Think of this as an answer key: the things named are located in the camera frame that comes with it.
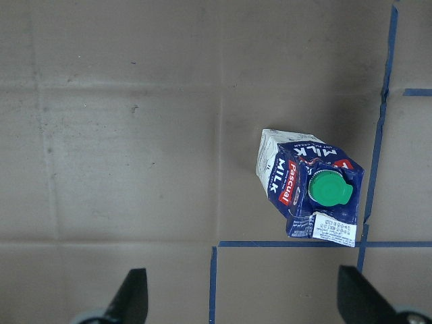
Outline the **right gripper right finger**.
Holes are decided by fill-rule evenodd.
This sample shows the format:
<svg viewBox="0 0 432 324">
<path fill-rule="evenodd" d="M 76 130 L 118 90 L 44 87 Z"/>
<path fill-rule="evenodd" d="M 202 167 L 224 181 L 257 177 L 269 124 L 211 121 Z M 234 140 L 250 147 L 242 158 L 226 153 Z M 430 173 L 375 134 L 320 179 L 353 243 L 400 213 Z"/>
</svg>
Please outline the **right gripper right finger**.
<svg viewBox="0 0 432 324">
<path fill-rule="evenodd" d="M 431 322 L 414 310 L 396 310 L 354 266 L 338 269 L 337 309 L 346 324 Z"/>
</svg>

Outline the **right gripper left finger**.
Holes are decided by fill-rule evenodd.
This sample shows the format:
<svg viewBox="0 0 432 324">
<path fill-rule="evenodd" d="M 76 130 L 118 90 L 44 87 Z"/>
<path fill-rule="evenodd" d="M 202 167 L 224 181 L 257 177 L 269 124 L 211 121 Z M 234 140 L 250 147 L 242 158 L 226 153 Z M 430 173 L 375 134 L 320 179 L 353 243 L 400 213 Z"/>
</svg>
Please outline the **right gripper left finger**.
<svg viewBox="0 0 432 324">
<path fill-rule="evenodd" d="M 101 323 L 145 323 L 148 316 L 146 269 L 131 269 L 104 312 Z"/>
</svg>

